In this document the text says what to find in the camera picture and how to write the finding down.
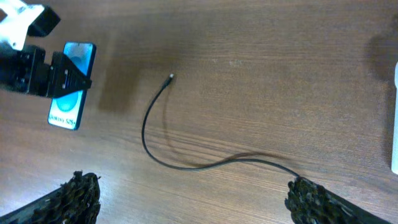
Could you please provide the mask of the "blue Samsung Galaxy smartphone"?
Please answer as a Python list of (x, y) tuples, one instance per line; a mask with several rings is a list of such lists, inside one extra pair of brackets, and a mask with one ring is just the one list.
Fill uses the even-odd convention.
[(63, 53), (55, 55), (60, 89), (52, 99), (48, 124), (69, 130), (80, 127), (95, 55), (96, 45), (91, 42), (67, 42)]

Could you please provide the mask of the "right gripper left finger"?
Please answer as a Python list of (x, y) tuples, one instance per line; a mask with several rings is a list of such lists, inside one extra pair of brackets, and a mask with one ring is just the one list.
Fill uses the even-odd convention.
[(1, 223), (95, 224), (99, 215), (99, 177), (75, 171), (73, 177), (53, 192), (1, 217)]

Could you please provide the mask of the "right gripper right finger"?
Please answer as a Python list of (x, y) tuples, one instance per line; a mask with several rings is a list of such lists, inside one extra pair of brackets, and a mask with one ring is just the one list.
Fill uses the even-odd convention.
[(390, 224), (304, 177), (288, 187), (285, 206), (295, 224)]

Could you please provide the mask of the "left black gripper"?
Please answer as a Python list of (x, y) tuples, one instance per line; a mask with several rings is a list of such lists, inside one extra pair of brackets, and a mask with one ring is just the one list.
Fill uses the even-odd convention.
[(26, 95), (60, 98), (91, 88), (92, 81), (83, 72), (85, 59), (69, 58), (54, 52), (51, 66), (44, 63), (45, 50), (25, 46), (21, 51), (1, 49), (1, 89)]

